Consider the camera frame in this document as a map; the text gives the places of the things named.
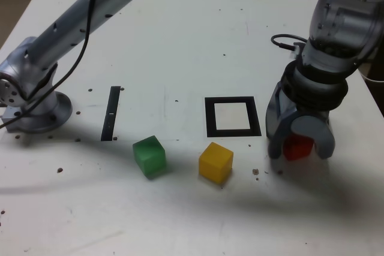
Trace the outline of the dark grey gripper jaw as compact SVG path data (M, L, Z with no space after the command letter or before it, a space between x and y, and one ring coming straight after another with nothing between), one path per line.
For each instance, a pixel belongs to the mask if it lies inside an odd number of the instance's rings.
M290 134L290 123L294 114L294 103L283 91L274 91L266 111L266 135L269 140L268 155L278 159L283 143Z

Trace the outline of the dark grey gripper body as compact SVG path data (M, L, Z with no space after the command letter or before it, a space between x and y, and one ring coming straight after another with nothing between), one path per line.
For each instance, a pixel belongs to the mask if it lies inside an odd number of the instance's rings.
M287 112L300 112L306 115L315 116L325 121L327 125L330 124L329 112L318 112L313 109L309 109L299 104L294 103L289 97L283 92L281 82L278 82L275 86L272 94L272 111L275 113L276 120L280 120L282 115Z

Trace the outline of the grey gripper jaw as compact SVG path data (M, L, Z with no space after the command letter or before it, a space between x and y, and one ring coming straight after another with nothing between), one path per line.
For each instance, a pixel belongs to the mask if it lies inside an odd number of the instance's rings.
M301 116L292 122L292 132L311 138L319 158L330 158L335 149L335 138L329 125L314 116Z

